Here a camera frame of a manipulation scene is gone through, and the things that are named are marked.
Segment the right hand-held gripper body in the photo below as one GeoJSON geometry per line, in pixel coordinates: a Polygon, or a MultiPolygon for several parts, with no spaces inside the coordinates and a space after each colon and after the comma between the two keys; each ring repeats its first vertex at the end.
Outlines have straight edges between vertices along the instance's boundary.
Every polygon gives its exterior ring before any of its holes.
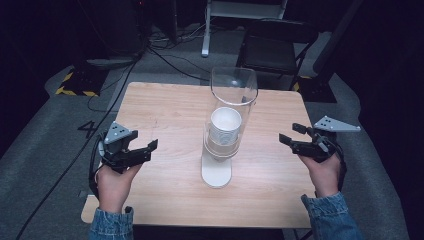
{"type": "Polygon", "coordinates": [[[343,150],[337,142],[338,132],[360,132],[360,126],[354,126],[334,118],[324,116],[312,128],[314,134],[310,142],[293,141],[292,152],[297,155],[313,158],[321,163],[333,154],[343,155],[343,150]]]}

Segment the white desk frame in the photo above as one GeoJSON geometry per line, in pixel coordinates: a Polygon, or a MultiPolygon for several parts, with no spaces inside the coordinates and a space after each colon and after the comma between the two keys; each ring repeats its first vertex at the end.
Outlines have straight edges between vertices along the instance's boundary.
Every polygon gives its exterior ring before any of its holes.
{"type": "Polygon", "coordinates": [[[235,0],[207,0],[205,13],[205,31],[201,56],[209,56],[211,22],[213,17],[239,19],[282,19],[288,0],[277,0],[276,4],[236,2],[235,0]]]}

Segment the stack of white paper cups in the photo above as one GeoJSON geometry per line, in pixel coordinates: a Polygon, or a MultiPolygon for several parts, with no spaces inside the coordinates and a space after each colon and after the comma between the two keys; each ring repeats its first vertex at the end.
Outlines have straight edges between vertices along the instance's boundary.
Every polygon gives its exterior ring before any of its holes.
{"type": "Polygon", "coordinates": [[[219,145],[232,145],[238,139],[242,118],[239,112],[230,107],[215,109],[210,117],[210,138],[219,145]]]}

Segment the person's right hand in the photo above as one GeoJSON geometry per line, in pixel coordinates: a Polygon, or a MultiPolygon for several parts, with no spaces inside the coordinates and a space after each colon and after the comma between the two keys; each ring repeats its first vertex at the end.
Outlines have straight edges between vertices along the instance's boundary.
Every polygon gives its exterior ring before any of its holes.
{"type": "Polygon", "coordinates": [[[309,171],[318,198],[333,196],[339,192],[340,160],[336,154],[321,163],[306,156],[299,155],[299,158],[309,171]]]}

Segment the dark equipment cabinet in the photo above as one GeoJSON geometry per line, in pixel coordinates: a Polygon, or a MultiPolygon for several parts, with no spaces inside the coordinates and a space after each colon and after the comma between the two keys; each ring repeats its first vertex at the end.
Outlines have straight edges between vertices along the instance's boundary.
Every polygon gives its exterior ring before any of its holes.
{"type": "Polygon", "coordinates": [[[149,23],[140,0],[77,0],[111,58],[137,62],[147,47],[149,23]]]}

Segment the black chair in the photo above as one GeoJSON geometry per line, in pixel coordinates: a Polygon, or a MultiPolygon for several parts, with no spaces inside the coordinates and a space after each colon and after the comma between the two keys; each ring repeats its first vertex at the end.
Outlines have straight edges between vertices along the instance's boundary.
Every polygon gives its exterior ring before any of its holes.
{"type": "Polygon", "coordinates": [[[285,19],[260,19],[247,28],[236,66],[260,72],[289,75],[289,89],[297,82],[309,48],[319,36],[310,23],[285,19]]]}

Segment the clear cup dispenser white base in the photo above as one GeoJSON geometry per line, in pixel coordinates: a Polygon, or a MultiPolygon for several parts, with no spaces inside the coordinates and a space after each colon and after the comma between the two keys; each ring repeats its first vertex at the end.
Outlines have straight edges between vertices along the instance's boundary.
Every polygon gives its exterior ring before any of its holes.
{"type": "Polygon", "coordinates": [[[241,67],[214,67],[211,71],[209,93],[203,131],[201,176],[209,187],[222,188],[232,178],[232,158],[238,153],[251,110],[258,97],[256,72],[241,67]],[[242,118],[238,139],[232,145],[219,145],[209,136],[211,114],[220,107],[233,108],[242,118]]]}

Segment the black stand with base plate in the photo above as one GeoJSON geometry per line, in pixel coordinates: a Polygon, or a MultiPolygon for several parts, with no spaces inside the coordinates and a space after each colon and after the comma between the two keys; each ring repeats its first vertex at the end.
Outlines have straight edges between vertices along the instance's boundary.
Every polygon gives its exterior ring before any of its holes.
{"type": "Polygon", "coordinates": [[[329,81],[338,65],[336,56],[342,44],[342,39],[363,1],[364,0],[353,0],[353,3],[332,33],[329,41],[313,65],[313,70],[317,72],[317,75],[310,79],[301,78],[298,80],[298,91],[305,102],[337,102],[331,91],[329,81]]]}

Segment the person's left hand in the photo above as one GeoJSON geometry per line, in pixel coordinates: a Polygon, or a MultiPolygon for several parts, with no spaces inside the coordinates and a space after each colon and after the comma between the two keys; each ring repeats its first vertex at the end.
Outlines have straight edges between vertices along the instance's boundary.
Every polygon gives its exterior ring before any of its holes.
{"type": "Polygon", "coordinates": [[[136,165],[120,174],[109,166],[102,167],[97,174],[99,208],[108,213],[121,213],[140,169],[141,165],[136,165]]]}

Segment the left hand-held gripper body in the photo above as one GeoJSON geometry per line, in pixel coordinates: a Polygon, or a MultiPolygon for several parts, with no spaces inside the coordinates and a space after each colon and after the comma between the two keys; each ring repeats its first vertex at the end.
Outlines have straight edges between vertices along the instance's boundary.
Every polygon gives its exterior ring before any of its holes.
{"type": "Polygon", "coordinates": [[[130,167],[143,164],[134,159],[134,152],[137,149],[129,149],[131,141],[127,137],[132,131],[114,121],[109,129],[100,135],[98,151],[101,162],[120,174],[130,167]]]}

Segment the black yellow striped base plate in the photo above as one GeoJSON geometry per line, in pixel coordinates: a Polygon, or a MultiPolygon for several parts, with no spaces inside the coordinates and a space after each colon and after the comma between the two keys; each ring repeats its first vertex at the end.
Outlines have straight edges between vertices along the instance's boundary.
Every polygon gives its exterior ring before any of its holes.
{"type": "Polygon", "coordinates": [[[108,70],[82,71],[72,68],[65,75],[55,94],[98,97],[108,74],[108,70]]]}

